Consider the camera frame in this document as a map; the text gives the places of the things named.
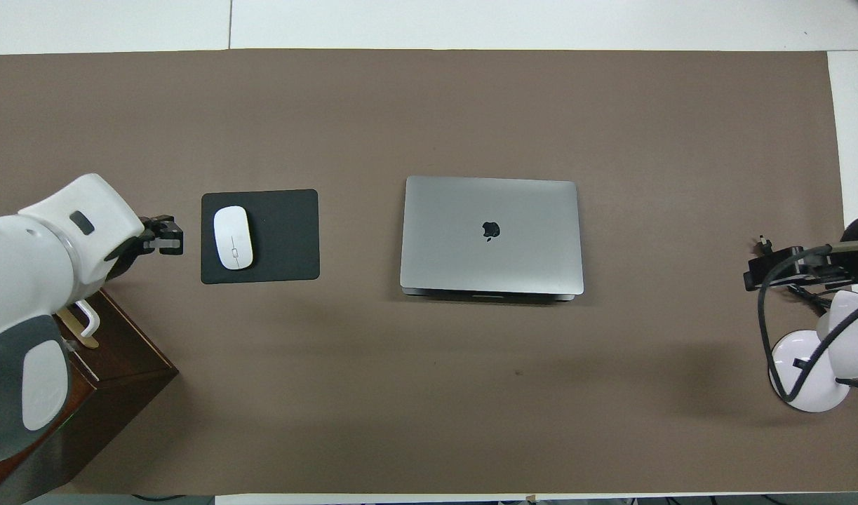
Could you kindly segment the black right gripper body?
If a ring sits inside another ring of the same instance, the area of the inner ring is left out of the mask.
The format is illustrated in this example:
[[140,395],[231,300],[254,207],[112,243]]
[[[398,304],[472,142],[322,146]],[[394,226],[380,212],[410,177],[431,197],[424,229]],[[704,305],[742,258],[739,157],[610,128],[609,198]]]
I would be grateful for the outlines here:
[[[762,287],[763,281],[775,267],[799,255],[804,251],[801,246],[791,246],[784,249],[772,250],[747,262],[747,271],[743,274],[745,291],[753,292]],[[849,269],[842,267],[830,255],[808,255],[800,257],[794,263],[779,269],[770,282],[771,287],[778,285],[829,285],[842,287],[853,282]]]

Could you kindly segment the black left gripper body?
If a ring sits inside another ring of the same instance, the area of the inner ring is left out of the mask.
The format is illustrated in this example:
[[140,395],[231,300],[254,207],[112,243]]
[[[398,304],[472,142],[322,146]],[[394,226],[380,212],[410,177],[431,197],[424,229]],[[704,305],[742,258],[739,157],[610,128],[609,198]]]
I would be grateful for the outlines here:
[[155,226],[154,218],[146,218],[141,221],[144,231],[139,236],[140,240],[140,255],[151,255],[156,250],[152,249],[152,242],[156,238],[178,238],[184,240],[184,230],[178,224],[172,226]]

